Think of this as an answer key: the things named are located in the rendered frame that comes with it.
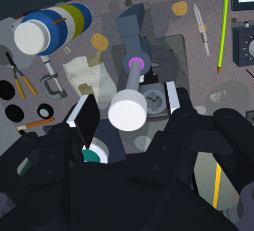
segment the yellow pencil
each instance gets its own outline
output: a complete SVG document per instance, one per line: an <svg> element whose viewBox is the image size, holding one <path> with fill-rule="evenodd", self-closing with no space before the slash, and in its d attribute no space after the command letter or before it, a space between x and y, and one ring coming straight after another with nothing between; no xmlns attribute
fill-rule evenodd
<svg viewBox="0 0 254 231"><path fill-rule="evenodd" d="M223 18L222 18L221 36L220 36L220 50L219 50L219 58L218 58L218 64L217 64L218 73L220 71L222 55L223 55L223 47L224 47L226 23L227 23L227 12L228 12L228 0L224 0Z"/></svg>

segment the pliers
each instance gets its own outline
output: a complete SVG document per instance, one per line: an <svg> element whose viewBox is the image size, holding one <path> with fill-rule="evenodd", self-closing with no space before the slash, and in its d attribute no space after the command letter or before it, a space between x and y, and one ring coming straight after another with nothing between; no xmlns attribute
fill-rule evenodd
<svg viewBox="0 0 254 231"><path fill-rule="evenodd" d="M13 69L13 74L14 74L14 79L15 79L15 82L16 82L16 85L17 85L17 88L18 88L18 91L22 97L22 99L25 99L26 96L23 92L23 89L18 81L18 78L17 78L17 73L21 75L22 79L25 81L25 83L27 84L27 86L29 87L29 89L32 91L32 93L36 96L38 95L38 93L36 92L36 90L34 89L34 87L32 86L32 84L29 82L29 80L26 78L26 76L19 70L17 69L17 65L13 62L13 60L11 59L10 55L8 52L5 53L8 60L9 60L9 63L11 65L11 68Z"/></svg>

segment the gray rod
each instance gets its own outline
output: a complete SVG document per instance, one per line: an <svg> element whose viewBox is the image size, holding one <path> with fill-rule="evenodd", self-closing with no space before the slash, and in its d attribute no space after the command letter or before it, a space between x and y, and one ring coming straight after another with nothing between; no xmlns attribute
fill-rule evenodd
<svg viewBox="0 0 254 231"><path fill-rule="evenodd" d="M141 71L141 62L139 60L134 60L131 64L131 68L129 71L129 77L126 84L126 89L132 89L132 90L138 91L140 71Z"/></svg>

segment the pencil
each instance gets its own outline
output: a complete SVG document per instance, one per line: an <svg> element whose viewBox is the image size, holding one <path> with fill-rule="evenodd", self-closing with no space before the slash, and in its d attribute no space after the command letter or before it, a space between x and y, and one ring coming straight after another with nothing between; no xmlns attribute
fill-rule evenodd
<svg viewBox="0 0 254 231"><path fill-rule="evenodd" d="M52 117L52 118L49 118L49 119L43 119L43 120L40 120L40 121L37 121L37 122L32 122L32 123L28 123L28 124L19 126L19 127L17 127L17 129L18 130L24 130L24 129L27 129L27 128L30 128L30 127L33 127L33 126L38 126L38 125L41 125L41 124L45 124L45 123L48 123L48 122L54 122L54 121L55 121L55 119Z"/></svg>
<svg viewBox="0 0 254 231"><path fill-rule="evenodd" d="M218 74L219 74L219 71L220 71L222 55L223 55L223 47L224 47L226 23L227 23L227 12L228 12L228 0L224 0L223 18L222 18L221 36L220 36L220 50L219 50L219 58L218 58L218 64L217 64Z"/></svg>

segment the speckled gray surface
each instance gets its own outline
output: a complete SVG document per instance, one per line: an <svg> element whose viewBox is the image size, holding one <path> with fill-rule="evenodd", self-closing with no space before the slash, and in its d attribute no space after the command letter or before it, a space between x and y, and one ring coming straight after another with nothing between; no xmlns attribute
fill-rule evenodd
<svg viewBox="0 0 254 231"><path fill-rule="evenodd" d="M110 10L109 4L111 1L118 2L118 11L112 12ZM119 35L116 18L127 9L125 1L126 0L75 0L75 2L84 3L89 7L93 15L92 25L87 31L67 44L68 47L70 47L72 50L69 55L67 55L63 49L57 50L53 54L49 55L50 59L52 60L52 64L59 75L59 82L61 86L66 90L68 96L62 100L56 101L52 101L47 98L40 85L40 79L44 75L47 75L48 71L44 66L41 58L36 56L28 68L23 67L24 69L22 72L27 76L27 78L35 87L38 92L38 96L34 96L21 80L21 85L26 95L25 100L21 99L18 91L16 91L16 95L12 100L0 100L4 109L10 104L18 105L23 109L25 118L21 123L13 123L15 127L39 120L40 118L36 113L36 106L38 106L40 103L47 103L53 107L55 111L54 118L56 121L52 124L56 124L63 120L70 107L78 102L79 97L68 82L62 64L68 63L76 57L89 56L95 53L97 50L91 44L91 37L95 33L100 33L109 40L109 46L105 51L102 52L102 56L108 74L112 78L113 82L117 84L118 74L113 62L111 47L124 44L122 38L120 38ZM172 5L179 1L185 1L188 5L187 13L183 16L175 16L172 12ZM246 68L251 73L254 72L254 69L252 66L237 67L232 61L232 27L243 26L245 21L248 21L250 25L253 24L253 11L231 11L231 1L228 0L228 13L222 67L220 73L217 74L223 0L131 0L131 2L132 4L142 2L149 3L155 38L163 38L165 36L174 35L182 35L184 37L190 80L190 95L194 107L198 107L197 109L201 110L203 113L203 107L206 105L206 99L214 89L226 82L240 81L245 85L245 88L249 89L250 95L246 95L246 98L241 99L238 103L238 106L241 105L242 102L243 107L246 107L245 109L254 110L254 79L246 72ZM206 54L204 44L197 29L198 24L194 13L194 3L197 5L200 11L203 23L207 26L206 36L208 39L208 47L210 52L209 57ZM231 22L231 18L233 17L237 19L237 23ZM10 18L2 21L1 24L4 22L5 25L1 25L0 32L7 30L11 32L9 25L14 21L15 20L13 19L10 20ZM14 50L13 52L18 52L17 47L15 47L14 40L10 39L10 42L11 44L8 44L8 48L11 51ZM19 56L18 53L16 53L16 55L13 54L13 60L17 64L18 68L22 68L24 64L24 56L26 55ZM16 88L13 73L9 67L0 65L0 76L1 80L7 80L11 82ZM54 91L58 89L54 82L50 82L50 86ZM5 120L3 119L1 120L1 126L5 126ZM35 131L39 136L45 135L42 126L29 128L26 131ZM2 135L3 133L4 137L10 136L10 133L8 133L6 130L1 132ZM213 165L210 168L210 172L215 174L215 170L216 165ZM206 174L203 176L200 175L197 179L197 183L202 184L205 176ZM224 182L224 191L231 191L227 194L229 198L231 198L232 190L232 185L230 185L229 182ZM210 195L209 197L210 199L206 197L206 200L212 204L212 196ZM222 207L222 209L225 209L228 201L230 202L230 199L227 200L226 196L223 193L220 193L217 208L219 209Z"/></svg>

